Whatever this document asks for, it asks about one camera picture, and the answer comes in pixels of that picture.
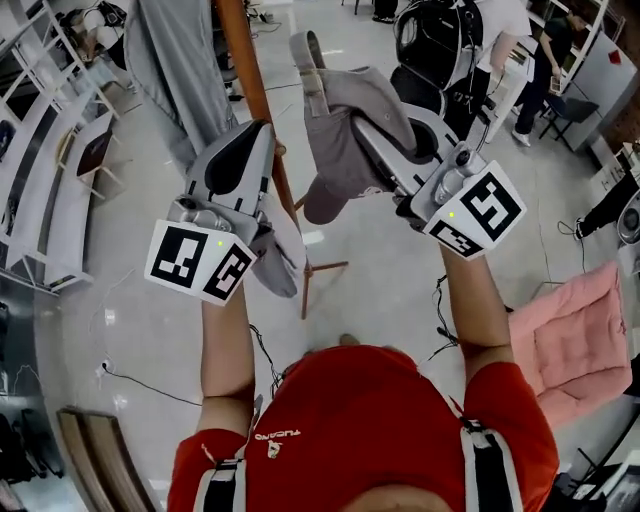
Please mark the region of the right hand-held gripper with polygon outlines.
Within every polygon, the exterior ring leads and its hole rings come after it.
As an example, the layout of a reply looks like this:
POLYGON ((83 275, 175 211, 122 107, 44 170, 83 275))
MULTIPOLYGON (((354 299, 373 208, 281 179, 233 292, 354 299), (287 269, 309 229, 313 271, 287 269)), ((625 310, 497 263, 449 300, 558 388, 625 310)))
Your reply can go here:
POLYGON ((494 249, 527 208, 501 166, 458 139, 435 112, 402 104, 416 145, 355 116, 354 135, 394 196, 396 215, 463 259, 494 249))

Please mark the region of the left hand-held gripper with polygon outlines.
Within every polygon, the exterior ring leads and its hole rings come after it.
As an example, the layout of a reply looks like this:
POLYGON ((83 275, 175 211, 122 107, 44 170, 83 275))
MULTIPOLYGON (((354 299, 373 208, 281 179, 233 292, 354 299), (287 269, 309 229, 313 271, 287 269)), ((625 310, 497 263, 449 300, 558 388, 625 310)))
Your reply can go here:
POLYGON ((268 189, 274 150, 272 126, 260 121, 236 126, 204 149, 187 171, 188 195, 156 221, 144 278, 226 305, 258 260, 251 244, 271 224, 262 211, 249 215, 208 201, 257 201, 268 189))

